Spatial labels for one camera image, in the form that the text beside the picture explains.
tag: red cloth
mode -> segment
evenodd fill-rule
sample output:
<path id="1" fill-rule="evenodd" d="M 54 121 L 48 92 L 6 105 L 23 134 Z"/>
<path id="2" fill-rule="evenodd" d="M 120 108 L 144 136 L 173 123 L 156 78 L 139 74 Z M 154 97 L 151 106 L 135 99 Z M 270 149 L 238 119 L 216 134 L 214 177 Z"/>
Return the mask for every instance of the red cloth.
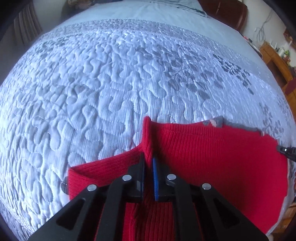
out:
<path id="1" fill-rule="evenodd" d="M 139 146 L 69 170 L 69 195 L 73 199 L 89 184 L 110 184 L 144 152 L 148 168 L 154 155 L 188 183 L 212 184 L 266 233 L 277 222 L 287 195 L 287 159 L 276 145 L 276 140 L 259 132 L 225 125 L 159 124 L 146 117 Z M 143 203 L 126 206 L 124 241 L 174 240 L 172 206 L 153 201 L 152 185 L 149 171 Z"/>

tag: wooden cabinet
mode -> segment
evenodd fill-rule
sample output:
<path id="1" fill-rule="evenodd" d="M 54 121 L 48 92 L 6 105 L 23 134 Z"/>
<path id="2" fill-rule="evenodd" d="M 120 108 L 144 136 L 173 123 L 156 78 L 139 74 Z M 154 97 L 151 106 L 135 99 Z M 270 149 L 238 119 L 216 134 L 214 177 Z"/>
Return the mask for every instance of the wooden cabinet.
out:
<path id="1" fill-rule="evenodd" d="M 267 42 L 261 46 L 260 52 L 263 61 L 274 75 L 277 83 L 283 88 L 287 82 L 293 79 L 288 65 Z"/>

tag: wooden floor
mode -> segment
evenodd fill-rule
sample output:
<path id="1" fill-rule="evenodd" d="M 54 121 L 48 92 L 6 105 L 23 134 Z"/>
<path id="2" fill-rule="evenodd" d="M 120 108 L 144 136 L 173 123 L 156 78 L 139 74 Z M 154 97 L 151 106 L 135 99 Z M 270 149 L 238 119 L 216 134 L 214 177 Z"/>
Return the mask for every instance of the wooden floor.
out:
<path id="1" fill-rule="evenodd" d="M 277 241 L 279 237 L 283 234 L 289 223 L 291 222 L 292 218 L 296 214 L 296 203 L 292 203 L 292 205 L 286 211 L 282 221 L 276 227 L 276 229 L 272 232 L 274 237 L 274 241 Z"/>

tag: brown chair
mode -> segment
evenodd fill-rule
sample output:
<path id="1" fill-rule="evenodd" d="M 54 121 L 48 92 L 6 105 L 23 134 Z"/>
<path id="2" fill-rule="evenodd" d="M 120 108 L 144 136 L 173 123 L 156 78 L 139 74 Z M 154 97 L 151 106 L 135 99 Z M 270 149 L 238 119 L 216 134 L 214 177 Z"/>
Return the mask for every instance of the brown chair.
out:
<path id="1" fill-rule="evenodd" d="M 248 8 L 238 0 L 198 0 L 204 11 L 214 19 L 240 32 Z"/>

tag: bed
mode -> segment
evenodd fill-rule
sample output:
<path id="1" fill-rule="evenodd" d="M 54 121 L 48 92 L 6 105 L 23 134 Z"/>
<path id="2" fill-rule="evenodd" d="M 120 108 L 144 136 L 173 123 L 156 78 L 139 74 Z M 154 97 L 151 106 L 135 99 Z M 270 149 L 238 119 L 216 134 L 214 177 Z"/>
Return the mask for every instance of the bed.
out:
<path id="1" fill-rule="evenodd" d="M 0 213 L 21 241 L 68 203 L 69 167 L 137 146 L 145 116 L 189 124 L 222 115 L 296 145 L 284 94 L 245 39 L 166 2 L 100 4 L 72 17 L 35 42 L 0 96 Z M 288 164 L 279 219 L 294 199 Z"/>

